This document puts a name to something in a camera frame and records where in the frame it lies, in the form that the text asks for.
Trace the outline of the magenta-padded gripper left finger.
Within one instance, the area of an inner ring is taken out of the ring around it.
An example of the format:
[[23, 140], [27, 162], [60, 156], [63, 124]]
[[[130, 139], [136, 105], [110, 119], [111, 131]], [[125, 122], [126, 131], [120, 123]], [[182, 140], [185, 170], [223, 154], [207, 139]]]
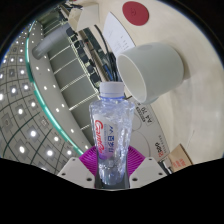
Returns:
[[95, 147], [91, 147], [79, 158], [71, 157], [58, 176], [84, 188], [94, 188], [98, 163]]

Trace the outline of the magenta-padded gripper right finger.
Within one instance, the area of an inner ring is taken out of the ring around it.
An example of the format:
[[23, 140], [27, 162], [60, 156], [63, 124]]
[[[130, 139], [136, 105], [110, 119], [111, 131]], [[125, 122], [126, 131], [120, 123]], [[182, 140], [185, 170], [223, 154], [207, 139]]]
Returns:
[[167, 176], [153, 157], [145, 157], [133, 147], [128, 149], [127, 174], [131, 188], [140, 188]]

